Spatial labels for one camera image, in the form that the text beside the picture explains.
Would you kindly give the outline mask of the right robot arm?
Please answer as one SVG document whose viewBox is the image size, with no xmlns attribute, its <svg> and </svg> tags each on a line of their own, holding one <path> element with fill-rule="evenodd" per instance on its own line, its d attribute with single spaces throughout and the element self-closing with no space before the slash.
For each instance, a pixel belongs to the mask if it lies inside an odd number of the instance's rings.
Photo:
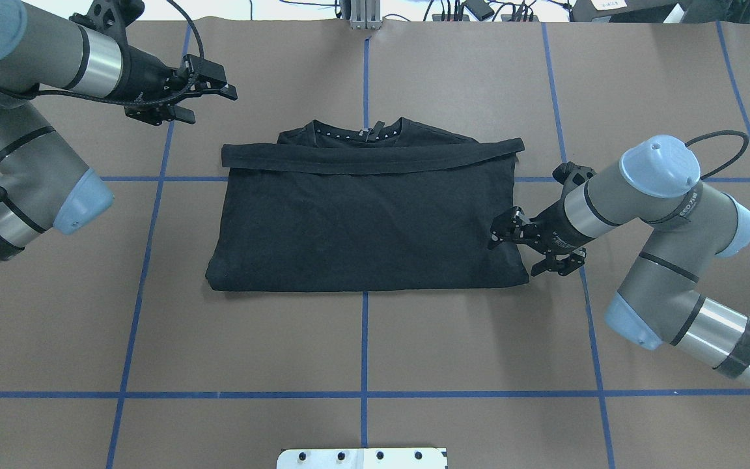
<svg viewBox="0 0 750 469">
<path fill-rule="evenodd" d="M 750 317 L 697 291 L 714 259 L 750 243 L 750 210 L 704 181 L 689 143 L 657 135 L 607 169 L 566 162 L 553 178 L 559 199 L 532 218 L 519 206 L 497 216 L 488 249 L 529 246 L 544 256 L 532 276 L 566 276 L 584 265 L 588 243 L 641 220 L 652 231 L 607 307 L 607 325 L 643 349 L 667 343 L 750 386 Z"/>
</svg>

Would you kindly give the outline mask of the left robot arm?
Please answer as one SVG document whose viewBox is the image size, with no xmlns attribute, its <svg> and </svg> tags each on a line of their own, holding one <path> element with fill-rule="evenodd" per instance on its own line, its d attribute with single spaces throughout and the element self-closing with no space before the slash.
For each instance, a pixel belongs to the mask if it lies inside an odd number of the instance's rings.
<svg viewBox="0 0 750 469">
<path fill-rule="evenodd" d="M 237 99 L 225 69 L 203 51 L 167 66 L 128 42 L 143 1 L 94 1 L 62 18 L 23 1 L 0 1 L 0 264 L 50 229 L 70 235 L 101 216 L 113 193 L 33 106 L 61 96 L 119 105 L 158 126 L 195 122 L 182 101 Z"/>
</svg>

